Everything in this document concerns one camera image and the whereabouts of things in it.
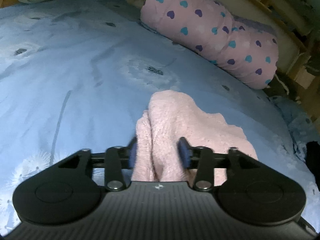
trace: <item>purple heart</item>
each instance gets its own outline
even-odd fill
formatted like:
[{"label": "purple heart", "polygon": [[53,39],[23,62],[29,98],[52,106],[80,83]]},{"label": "purple heart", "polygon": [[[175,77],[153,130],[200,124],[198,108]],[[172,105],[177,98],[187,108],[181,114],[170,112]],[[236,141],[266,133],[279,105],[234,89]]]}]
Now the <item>purple heart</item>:
[{"label": "purple heart", "polygon": [[261,74],[262,74],[262,69],[261,69],[261,68],[258,68],[258,69],[256,70],[256,74],[261,75]]},{"label": "purple heart", "polygon": [[232,59],[229,59],[229,60],[227,61],[227,63],[228,63],[229,65],[234,65],[236,62],[235,62],[235,60],[232,58]]},{"label": "purple heart", "polygon": [[195,14],[198,15],[199,17],[202,17],[202,11],[199,9],[195,10]]},{"label": "purple heart", "polygon": [[167,16],[170,17],[171,19],[174,18],[174,11],[168,11]]},{"label": "purple heart", "polygon": [[229,29],[228,29],[227,26],[224,26],[224,27],[222,28],[222,30],[225,31],[227,34],[229,34]]},{"label": "purple heart", "polygon": [[199,51],[202,51],[202,50],[203,50],[203,48],[202,48],[201,45],[197,45],[197,46],[196,46],[196,49],[199,50]]}]

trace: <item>pink fluffy blanket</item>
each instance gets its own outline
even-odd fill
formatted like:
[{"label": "pink fluffy blanket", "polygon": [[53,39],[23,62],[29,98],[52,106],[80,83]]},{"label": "pink fluffy blanket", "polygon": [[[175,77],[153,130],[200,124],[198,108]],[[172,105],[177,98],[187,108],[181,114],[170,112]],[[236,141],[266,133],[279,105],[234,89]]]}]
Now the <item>pink fluffy blanket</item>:
[{"label": "pink fluffy blanket", "polygon": [[[216,153],[230,147],[257,159],[256,152],[240,127],[226,123],[221,114],[203,112],[193,99],[171,90],[154,93],[148,110],[136,125],[137,156],[133,181],[188,181],[195,171],[183,168],[177,142],[185,137],[192,146],[205,146]],[[215,186],[226,180],[225,170],[215,169]]]}]

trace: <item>white cord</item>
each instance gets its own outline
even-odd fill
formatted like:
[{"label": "white cord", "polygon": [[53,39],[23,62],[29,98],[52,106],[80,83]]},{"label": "white cord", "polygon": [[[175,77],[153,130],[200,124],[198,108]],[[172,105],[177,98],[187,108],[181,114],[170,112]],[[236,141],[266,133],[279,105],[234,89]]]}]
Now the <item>white cord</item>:
[{"label": "white cord", "polygon": [[289,95],[289,88],[278,78],[277,74],[275,74],[276,79],[283,86],[284,90],[287,91],[287,95]]}]

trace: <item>wooden bed frame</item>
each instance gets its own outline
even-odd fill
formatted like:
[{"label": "wooden bed frame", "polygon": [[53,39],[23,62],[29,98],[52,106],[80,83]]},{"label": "wooden bed frame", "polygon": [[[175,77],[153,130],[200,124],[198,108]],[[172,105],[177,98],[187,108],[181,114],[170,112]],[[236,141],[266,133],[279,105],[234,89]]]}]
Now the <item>wooden bed frame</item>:
[{"label": "wooden bed frame", "polygon": [[[142,4],[145,0],[126,0],[128,3],[135,5],[136,7],[142,7]],[[293,82],[298,79],[299,75],[303,73],[304,64],[308,61],[313,47],[314,33],[310,32],[311,27],[308,26],[306,22],[297,18],[296,21],[290,18],[290,15],[286,14],[286,11],[281,7],[279,1],[286,3],[286,0],[248,0],[250,3],[255,5],[260,11],[262,11],[267,17],[271,18],[273,22],[281,28],[281,30],[291,39],[292,43],[298,48],[297,57],[291,63],[291,67],[286,72],[286,75],[290,77]],[[10,6],[18,3],[18,0],[0,0],[0,8]],[[290,22],[291,25],[295,25],[301,36],[307,35],[308,41],[302,43],[297,36],[291,32],[287,25],[282,21],[276,18],[272,11],[269,9],[270,6],[276,9],[277,13],[280,14],[287,22]],[[320,94],[318,94],[318,88],[320,85],[320,77],[316,77],[311,84],[305,89],[299,84],[295,84],[297,88],[297,94],[300,97],[301,105],[305,111],[309,114],[312,121],[320,118]]]}]

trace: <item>bed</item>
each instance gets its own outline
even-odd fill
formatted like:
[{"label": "bed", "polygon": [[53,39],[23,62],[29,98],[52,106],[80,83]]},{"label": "bed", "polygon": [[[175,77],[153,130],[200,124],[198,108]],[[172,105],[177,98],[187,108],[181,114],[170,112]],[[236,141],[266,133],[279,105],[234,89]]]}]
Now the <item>bed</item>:
[{"label": "bed", "polygon": [[[243,129],[259,160],[297,181],[320,231],[320,193],[277,108],[204,58],[146,30],[125,0],[53,0],[0,13],[0,234],[19,224],[15,187],[82,148],[127,145],[151,95],[190,95]],[[93,180],[102,183],[103,171]]]}]

